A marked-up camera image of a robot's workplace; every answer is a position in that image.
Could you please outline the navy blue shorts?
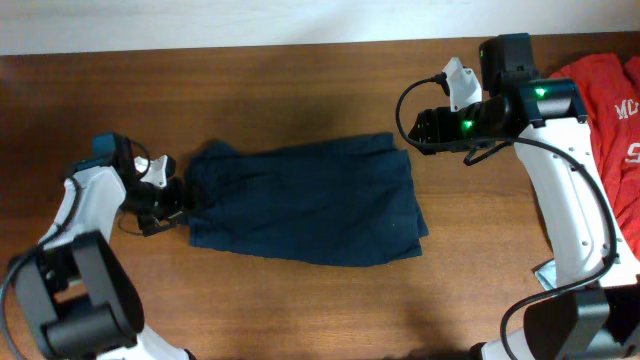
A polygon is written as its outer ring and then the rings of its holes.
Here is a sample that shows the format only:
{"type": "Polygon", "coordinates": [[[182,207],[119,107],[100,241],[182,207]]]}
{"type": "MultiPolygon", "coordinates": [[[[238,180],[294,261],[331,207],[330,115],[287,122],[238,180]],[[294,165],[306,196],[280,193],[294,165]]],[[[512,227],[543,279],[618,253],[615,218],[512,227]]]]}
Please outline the navy blue shorts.
{"type": "Polygon", "coordinates": [[[186,170],[189,243],[316,265],[419,257],[429,229],[388,132],[244,154],[221,140],[186,170]]]}

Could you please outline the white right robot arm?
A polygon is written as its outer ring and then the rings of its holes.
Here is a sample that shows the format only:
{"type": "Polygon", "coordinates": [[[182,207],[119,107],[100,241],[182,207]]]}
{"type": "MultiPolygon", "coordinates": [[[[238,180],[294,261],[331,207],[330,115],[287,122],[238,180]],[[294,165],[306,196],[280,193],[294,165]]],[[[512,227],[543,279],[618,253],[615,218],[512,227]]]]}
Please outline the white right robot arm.
{"type": "Polygon", "coordinates": [[[449,103],[420,112],[402,137],[425,155],[461,152],[475,165],[513,147],[537,196],[556,284],[512,306],[472,359],[626,359],[639,352],[639,262],[624,239],[592,153],[578,85],[543,78],[526,33],[484,41],[480,67],[452,58],[432,77],[449,103]]]}

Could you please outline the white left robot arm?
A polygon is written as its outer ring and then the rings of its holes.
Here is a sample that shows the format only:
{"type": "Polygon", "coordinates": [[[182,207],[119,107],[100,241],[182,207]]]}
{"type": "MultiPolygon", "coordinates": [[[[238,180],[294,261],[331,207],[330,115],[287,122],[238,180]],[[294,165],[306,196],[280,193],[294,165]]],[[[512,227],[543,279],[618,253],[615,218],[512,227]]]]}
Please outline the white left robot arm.
{"type": "Polygon", "coordinates": [[[65,194],[49,230],[9,264],[13,289],[46,359],[182,359],[189,350],[158,335],[109,241],[121,213],[148,237],[183,223],[183,184],[169,155],[134,155],[138,142],[110,132],[65,173],[65,194]]]}

